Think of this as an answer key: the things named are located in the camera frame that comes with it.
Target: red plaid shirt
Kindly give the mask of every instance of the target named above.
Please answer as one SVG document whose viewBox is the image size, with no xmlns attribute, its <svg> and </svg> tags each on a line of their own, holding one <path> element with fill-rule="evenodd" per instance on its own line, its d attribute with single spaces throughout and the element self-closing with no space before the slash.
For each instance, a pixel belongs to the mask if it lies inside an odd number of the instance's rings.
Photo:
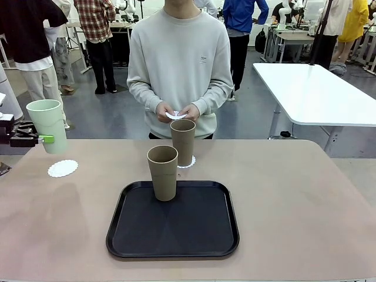
<svg viewBox="0 0 376 282">
<path fill-rule="evenodd" d="M 111 36 L 109 21 L 116 16 L 111 0 L 74 0 L 81 28 L 89 41 L 103 41 Z"/>
</svg>

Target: yellow jacket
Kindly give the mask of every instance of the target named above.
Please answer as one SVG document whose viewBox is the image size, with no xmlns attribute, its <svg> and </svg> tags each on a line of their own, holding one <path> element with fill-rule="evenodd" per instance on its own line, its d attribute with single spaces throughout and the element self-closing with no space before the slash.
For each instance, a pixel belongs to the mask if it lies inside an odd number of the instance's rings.
<svg viewBox="0 0 376 282">
<path fill-rule="evenodd" d="M 347 14 L 345 27 L 339 42 L 351 42 L 363 35 L 363 26 L 368 22 L 367 0 L 352 0 L 352 11 Z"/>
</svg>

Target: hand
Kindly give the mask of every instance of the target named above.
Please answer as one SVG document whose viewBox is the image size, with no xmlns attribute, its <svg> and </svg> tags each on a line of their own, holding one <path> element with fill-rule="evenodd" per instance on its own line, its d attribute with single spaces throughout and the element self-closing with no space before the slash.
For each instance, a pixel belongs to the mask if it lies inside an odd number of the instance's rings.
<svg viewBox="0 0 376 282">
<path fill-rule="evenodd" d="M 171 119 L 166 116 L 166 112 L 172 116 L 175 115 L 174 110 L 170 107 L 169 104 L 167 104 L 166 102 L 160 102 L 156 109 L 157 118 L 160 122 L 170 123 Z"/>
<path fill-rule="evenodd" d="M 186 114 L 185 119 L 190 119 L 194 122 L 197 121 L 197 119 L 199 119 L 199 117 L 200 117 L 200 111 L 196 107 L 195 104 L 189 104 L 184 109 L 182 109 L 177 115 L 182 116 L 182 115 L 185 115 L 185 114 Z"/>
</svg>

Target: light green cup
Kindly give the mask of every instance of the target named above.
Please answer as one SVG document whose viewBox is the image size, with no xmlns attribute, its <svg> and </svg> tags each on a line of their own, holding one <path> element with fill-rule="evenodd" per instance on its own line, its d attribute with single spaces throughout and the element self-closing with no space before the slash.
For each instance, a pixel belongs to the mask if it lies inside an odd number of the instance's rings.
<svg viewBox="0 0 376 282">
<path fill-rule="evenodd" d="M 49 154 L 64 153 L 68 143 L 64 128 L 61 103 L 57 100 L 38 100 L 26 106 L 31 121 L 39 135 L 52 135 L 55 141 L 52 144 L 43 144 Z"/>
</svg>

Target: cup rim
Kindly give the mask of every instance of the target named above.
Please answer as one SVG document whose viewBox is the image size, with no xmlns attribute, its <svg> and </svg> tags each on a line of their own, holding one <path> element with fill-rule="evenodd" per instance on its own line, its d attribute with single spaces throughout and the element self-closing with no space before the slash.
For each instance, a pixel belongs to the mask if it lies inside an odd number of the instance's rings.
<svg viewBox="0 0 376 282">
<path fill-rule="evenodd" d="M 55 106 L 55 107 L 53 107 L 53 108 L 44 109 L 44 110 L 33 110 L 33 109 L 30 109 L 30 108 L 29 108 L 30 105 L 32 105 L 32 104 L 34 104 L 34 103 L 38 103 L 38 102 L 40 103 L 41 101 L 54 101 L 54 102 L 57 102 L 58 105 Z M 44 112 L 44 111 L 46 111 L 46 110 L 55 110 L 55 109 L 57 109 L 57 108 L 60 107 L 60 106 L 61 106 L 61 103 L 60 103 L 58 100 L 54 100 L 54 99 L 43 99 L 43 100 L 37 100 L 37 101 L 33 101 L 33 102 L 28 103 L 28 104 L 26 105 L 26 109 L 27 109 L 27 110 L 31 110 L 31 111 L 33 111 L 33 112 Z"/>
<path fill-rule="evenodd" d="M 175 150 L 175 152 L 176 152 L 176 156 L 175 156 L 172 160 L 169 160 L 168 162 L 155 162 L 154 160 L 151 160 L 151 159 L 149 158 L 149 153 L 150 153 L 151 150 L 153 150 L 153 149 L 155 149 L 155 148 L 157 148 L 157 147 L 169 147 L 169 148 L 172 148 L 172 149 Z M 152 163 L 162 164 L 162 163 L 171 163 L 171 162 L 175 161 L 175 160 L 177 159 L 178 155 L 179 155 L 179 152 L 178 152 L 178 151 L 176 150 L 176 148 L 173 147 L 173 146 L 169 146 L 169 145 L 157 145 L 157 146 L 154 146 L 154 147 L 150 148 L 150 150 L 147 151 L 146 157 L 147 157 L 147 159 L 148 159 L 150 162 L 152 162 Z"/>
<path fill-rule="evenodd" d="M 194 126 L 193 126 L 191 129 L 188 129 L 188 130 L 177 130 L 177 129 L 175 129 L 175 128 L 172 128 L 172 124 L 173 124 L 174 122 L 179 122 L 179 121 L 181 121 L 181 120 L 189 120 L 189 122 L 193 123 Z M 191 131 L 191 130 L 193 130 L 193 129 L 196 128 L 196 122 L 194 122 L 194 121 L 192 121 L 192 120 L 190 120 L 190 119 L 177 119 L 177 120 L 174 120 L 172 123 L 170 123 L 170 128 L 171 128 L 172 130 L 176 131 L 176 132 L 188 132 L 188 131 Z"/>
</svg>

